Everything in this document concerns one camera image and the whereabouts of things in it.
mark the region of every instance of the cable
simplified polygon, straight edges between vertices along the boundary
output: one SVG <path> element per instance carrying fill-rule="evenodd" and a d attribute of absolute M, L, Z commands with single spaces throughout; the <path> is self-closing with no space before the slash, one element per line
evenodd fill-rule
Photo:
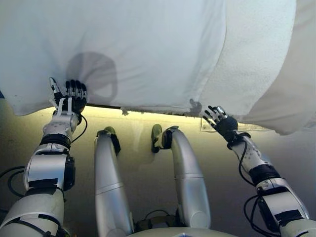
<path fill-rule="evenodd" d="M 151 211 L 150 213 L 148 213 L 148 214 L 145 216 L 144 220 L 146 220 L 147 217 L 148 217 L 150 214 L 153 214 L 154 212 L 157 212 L 157 211 L 162 211 L 162 212 L 166 213 L 167 216 L 170 216 L 170 214 L 169 214 L 168 212 L 166 212 L 165 210 L 157 209 L 157 210 L 154 210 L 154 211 Z"/>
<path fill-rule="evenodd" d="M 246 179 L 244 177 L 244 175 L 242 174 L 242 171 L 241 171 L 241 167 L 242 167 L 242 161 L 246 155 L 246 152 L 247 152 L 247 149 L 248 149 L 248 144 L 246 141 L 243 141 L 245 143 L 245 148 L 243 149 L 243 152 L 242 152 L 242 155 L 241 155 L 241 158 L 239 160 L 239 165 L 238 165 L 238 172 L 240 174 L 240 176 L 243 178 L 244 181 L 246 181 L 248 184 L 252 185 L 252 186 L 255 186 L 252 182 L 250 182 L 248 179 Z"/>
<path fill-rule="evenodd" d="M 10 171 L 16 170 L 16 169 L 24 169 L 25 166 L 16 166 L 16 167 L 12 167 L 9 169 L 6 169 L 4 172 L 0 173 L 0 178 L 2 178 L 2 176 L 4 176 L 5 174 L 9 173 Z"/>
<path fill-rule="evenodd" d="M 1 179 L 4 175 L 6 175 L 7 173 L 9 173 L 9 172 L 11 172 L 11 171 L 13 171 L 13 170 L 16 170 L 16 169 L 24 169 L 24 168 L 25 168 L 25 166 L 22 165 L 22 166 L 16 166 L 16 167 L 12 167 L 12 168 L 6 169 L 4 172 L 0 173 L 0 179 Z M 0 212 L 7 214 L 9 211 L 0 208 Z"/>
<path fill-rule="evenodd" d="M 23 172 L 24 172 L 24 170 L 19 170 L 19 171 L 16 171 L 15 173 L 11 174 L 11 176 L 9 177 L 8 182 L 7 182 L 9 190 L 10 190 L 14 195 L 16 195 L 16 196 L 18 196 L 18 197 L 20 197 L 20 198 L 24 197 L 24 195 L 18 193 L 17 191 L 15 191 L 15 190 L 13 189 L 13 187 L 12 187 L 12 179 L 13 179 L 13 177 L 14 177 L 15 175 L 17 175 L 17 174 L 19 174 L 19 173 L 23 173 Z"/>
<path fill-rule="evenodd" d="M 72 141 L 72 143 L 74 143 L 78 138 L 80 138 L 80 137 L 85 133 L 85 131 L 87 130 L 88 121 L 85 119 L 85 117 L 84 117 L 83 115 L 81 115 L 81 117 L 82 117 L 82 118 L 84 119 L 84 121 L 85 121 L 84 130 L 82 131 L 82 133 L 81 133 L 78 137 L 76 137 L 76 138 Z"/>
<path fill-rule="evenodd" d="M 247 214 L 247 205 L 251 200 L 253 200 L 255 198 L 256 198 L 256 200 L 255 200 L 253 207 L 252 207 L 252 210 L 251 210 L 251 216 L 249 217 Z M 280 235 L 277 235 L 274 233 L 269 233 L 269 232 L 262 230 L 256 224 L 253 223 L 253 217 L 254 217 L 255 209 L 256 209 L 259 198 L 260 197 L 258 195 L 252 196 L 252 197 L 248 198 L 247 201 L 245 202 L 245 204 L 243 205 L 243 213 L 244 213 L 246 219 L 251 224 L 251 227 L 254 231 L 256 231 L 256 232 L 258 232 L 266 237 L 280 237 Z"/>

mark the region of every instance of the white cloth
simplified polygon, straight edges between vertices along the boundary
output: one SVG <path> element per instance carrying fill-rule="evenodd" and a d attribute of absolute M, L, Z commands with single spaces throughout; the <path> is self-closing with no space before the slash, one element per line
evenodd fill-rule
<path fill-rule="evenodd" d="M 235 116 L 248 114 L 282 68 L 291 40 L 295 10 L 295 0 L 227 0 L 222 53 L 214 71 L 207 75 L 209 79 L 197 99 L 200 108 L 193 108 L 193 114 L 186 114 L 200 112 L 202 116 L 208 105 L 221 105 Z M 126 109 L 183 113 L 189 111 L 188 108 L 142 106 Z"/>
<path fill-rule="evenodd" d="M 190 107 L 225 39 L 222 0 L 2 1 L 0 90 L 16 115 L 50 106 L 48 78 L 88 101 Z"/>
<path fill-rule="evenodd" d="M 287 135 L 316 124 L 316 0 L 297 0 L 283 67 L 268 91 L 240 121 Z"/>

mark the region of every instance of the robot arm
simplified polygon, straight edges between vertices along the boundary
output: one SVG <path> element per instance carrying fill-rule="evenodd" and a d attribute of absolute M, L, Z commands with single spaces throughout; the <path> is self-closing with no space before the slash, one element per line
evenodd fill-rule
<path fill-rule="evenodd" d="M 241 176 L 256 187 L 256 203 L 267 228 L 275 233 L 280 232 L 282 237 L 315 236 L 316 222 L 309 220 L 303 202 L 286 180 L 280 177 L 268 157 L 258 150 L 250 135 L 239 133 L 237 121 L 220 106 L 208 108 L 205 110 L 208 117 L 203 118 L 224 137 L 228 148 L 238 156 Z M 252 182 L 243 176 L 241 169 L 250 176 Z"/>
<path fill-rule="evenodd" d="M 10 209 L 0 226 L 0 237 L 65 237 L 64 191 L 75 183 L 75 162 L 70 156 L 72 134 L 81 122 L 86 88 L 79 81 L 66 83 L 63 96 L 50 78 L 56 110 L 44 126 L 43 137 L 24 170 L 25 196 Z"/>

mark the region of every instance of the silver robot leg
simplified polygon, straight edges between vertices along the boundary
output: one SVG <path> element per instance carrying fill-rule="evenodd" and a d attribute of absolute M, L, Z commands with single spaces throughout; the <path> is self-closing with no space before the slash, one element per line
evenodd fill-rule
<path fill-rule="evenodd" d="M 187 227 L 209 229 L 211 214 L 204 177 L 189 141 L 174 126 L 163 133 L 162 146 L 173 153 L 180 220 Z"/>
<path fill-rule="evenodd" d="M 95 140 L 95 208 L 99 237 L 124 237 L 133 233 L 124 185 L 119 175 L 119 141 L 114 129 L 99 131 Z"/>

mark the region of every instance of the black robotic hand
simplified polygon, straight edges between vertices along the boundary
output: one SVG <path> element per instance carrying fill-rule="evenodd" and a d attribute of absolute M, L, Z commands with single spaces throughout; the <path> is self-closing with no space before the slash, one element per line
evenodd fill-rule
<path fill-rule="evenodd" d="M 205 110 L 208 117 L 203 118 L 219 133 L 224 139 L 231 143 L 237 137 L 238 123 L 236 119 L 226 114 L 222 107 L 208 106 L 209 110 Z"/>
<path fill-rule="evenodd" d="M 78 115 L 79 123 L 81 122 L 81 112 L 87 104 L 86 86 L 78 80 L 70 80 L 66 82 L 66 95 L 63 95 L 54 78 L 49 78 L 51 89 L 54 93 L 54 98 L 57 107 L 62 106 L 63 111 L 68 110 L 69 98 L 71 101 L 71 111 Z"/>

